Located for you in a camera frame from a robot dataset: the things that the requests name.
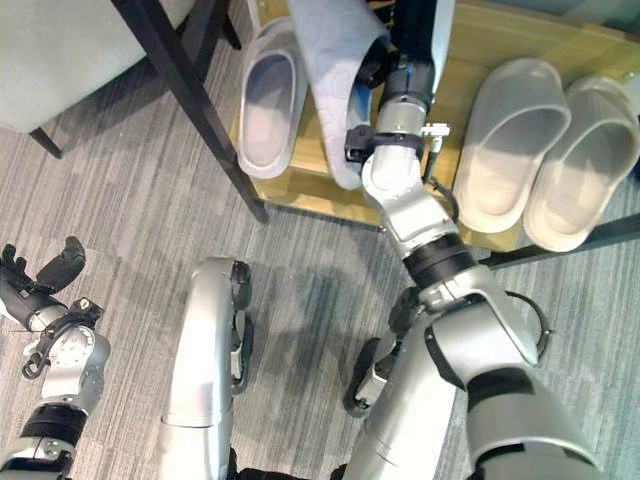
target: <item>plastic slipper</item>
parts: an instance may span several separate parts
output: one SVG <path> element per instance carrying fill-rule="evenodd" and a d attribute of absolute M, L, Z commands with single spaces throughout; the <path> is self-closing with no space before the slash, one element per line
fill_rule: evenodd
<path fill-rule="evenodd" d="M 521 58 L 495 69 L 476 97 L 454 184 L 462 223 L 479 232 L 516 223 L 544 154 L 570 119 L 551 64 Z"/>
<path fill-rule="evenodd" d="M 291 19 L 269 22 L 243 64 L 238 162 L 247 174 L 272 178 L 287 168 L 307 87 Z"/>
<path fill-rule="evenodd" d="M 524 216 L 529 238 L 558 252 L 584 242 L 640 150 L 638 121 L 614 80 L 585 77 L 566 96 L 571 126 L 547 153 Z"/>

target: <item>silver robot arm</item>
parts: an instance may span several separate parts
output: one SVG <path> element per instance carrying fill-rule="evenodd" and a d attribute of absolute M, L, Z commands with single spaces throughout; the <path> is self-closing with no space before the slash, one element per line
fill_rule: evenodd
<path fill-rule="evenodd" d="M 25 349 L 23 374 L 34 379 L 45 372 L 42 399 L 20 438 L 0 457 L 2 480 L 64 480 L 76 454 L 85 422 L 97 406 L 109 342 L 95 332 L 102 309 L 86 298 L 69 308 L 51 295 L 71 283 L 84 266 L 84 249 L 69 237 L 63 252 L 31 280 L 26 262 L 14 260 L 7 245 L 0 262 L 0 314 L 40 339 Z"/>
<path fill-rule="evenodd" d="M 246 387 L 253 327 L 249 267 L 208 258 L 191 276 L 159 438 L 159 478 L 236 478 L 232 395 Z"/>
<path fill-rule="evenodd" d="M 426 124 L 446 59 L 453 0 L 399 0 L 372 153 L 362 169 L 378 210 L 417 287 L 390 331 L 363 349 L 345 405 L 366 416 L 343 480 L 433 478 L 455 387 L 469 396 L 473 480 L 602 479 L 587 441 L 535 378 L 536 341 L 492 273 L 478 265 L 420 172 Z M 417 32 L 425 38 L 416 37 Z M 362 158 L 349 149 L 347 158 Z"/>

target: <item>slipper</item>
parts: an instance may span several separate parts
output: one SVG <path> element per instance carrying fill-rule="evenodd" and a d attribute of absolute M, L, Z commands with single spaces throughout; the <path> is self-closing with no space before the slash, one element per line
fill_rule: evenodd
<path fill-rule="evenodd" d="M 471 112 L 453 189 L 462 223 L 486 233 L 513 226 L 544 154 L 570 119 L 551 64 L 521 58 L 491 72 Z"/>
<path fill-rule="evenodd" d="M 247 174 L 273 178 L 287 168 L 307 87 L 291 19 L 269 22 L 243 64 L 238 163 Z"/>
<path fill-rule="evenodd" d="M 344 189 L 362 185 L 361 166 L 344 153 L 347 130 L 369 123 L 371 92 L 358 89 L 356 75 L 376 42 L 389 32 L 363 0 L 288 0 L 322 128 L 331 174 Z"/>
<path fill-rule="evenodd" d="M 584 77 L 566 97 L 571 125 L 547 153 L 524 215 L 529 238 L 556 252 L 584 242 L 640 151 L 638 121 L 617 82 Z"/>

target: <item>shoe rack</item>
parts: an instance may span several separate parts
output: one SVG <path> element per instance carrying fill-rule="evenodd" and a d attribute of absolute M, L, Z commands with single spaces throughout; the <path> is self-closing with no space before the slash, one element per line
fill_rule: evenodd
<path fill-rule="evenodd" d="M 248 1 L 256 1 L 262 24 L 288 15 L 285 0 Z M 384 3 L 370 5 L 375 8 L 380 4 Z M 449 57 L 429 117 L 431 122 L 447 122 L 452 126 L 435 169 L 435 176 L 445 185 L 453 184 L 467 120 L 483 79 L 498 65 L 523 56 L 551 62 L 565 85 L 591 73 L 625 83 L 632 72 L 638 73 L 640 69 L 640 37 L 521 8 L 458 0 Z M 380 94 L 381 90 L 374 93 L 374 106 Z M 237 115 L 231 132 L 234 141 L 236 132 Z M 343 190 L 333 181 L 311 91 L 307 93 L 289 168 L 277 178 L 253 182 L 266 201 L 379 224 L 378 214 L 369 207 L 361 190 Z M 460 230 L 464 241 L 473 246 L 509 251 L 515 248 L 521 226 L 518 223 L 494 234 L 474 232 L 464 225 Z"/>

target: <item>chair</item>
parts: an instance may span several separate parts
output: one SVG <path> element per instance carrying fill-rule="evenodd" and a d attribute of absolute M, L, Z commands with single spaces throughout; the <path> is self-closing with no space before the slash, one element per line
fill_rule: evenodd
<path fill-rule="evenodd" d="M 195 0 L 161 0 L 175 28 Z M 3 0 L 0 125 L 28 133 L 56 158 L 41 125 L 145 56 L 108 0 Z"/>

